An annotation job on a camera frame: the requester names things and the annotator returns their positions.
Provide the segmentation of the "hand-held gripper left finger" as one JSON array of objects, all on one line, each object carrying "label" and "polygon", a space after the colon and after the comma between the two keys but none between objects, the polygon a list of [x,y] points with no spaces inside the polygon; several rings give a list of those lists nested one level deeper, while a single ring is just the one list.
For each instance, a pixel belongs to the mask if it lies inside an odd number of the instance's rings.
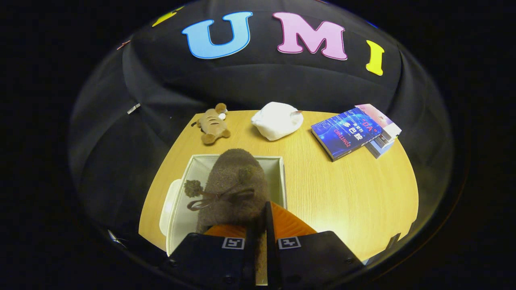
[{"label": "hand-held gripper left finger", "polygon": [[163,262],[164,273],[186,288],[254,288],[256,228],[245,238],[189,233]]}]

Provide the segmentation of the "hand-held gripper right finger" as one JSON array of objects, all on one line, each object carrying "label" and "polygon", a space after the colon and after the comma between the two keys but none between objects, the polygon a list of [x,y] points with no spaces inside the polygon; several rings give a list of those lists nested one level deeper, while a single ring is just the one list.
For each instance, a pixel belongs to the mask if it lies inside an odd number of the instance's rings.
[{"label": "hand-held gripper right finger", "polygon": [[269,288],[348,288],[363,262],[333,232],[277,238],[271,202],[265,205]]}]

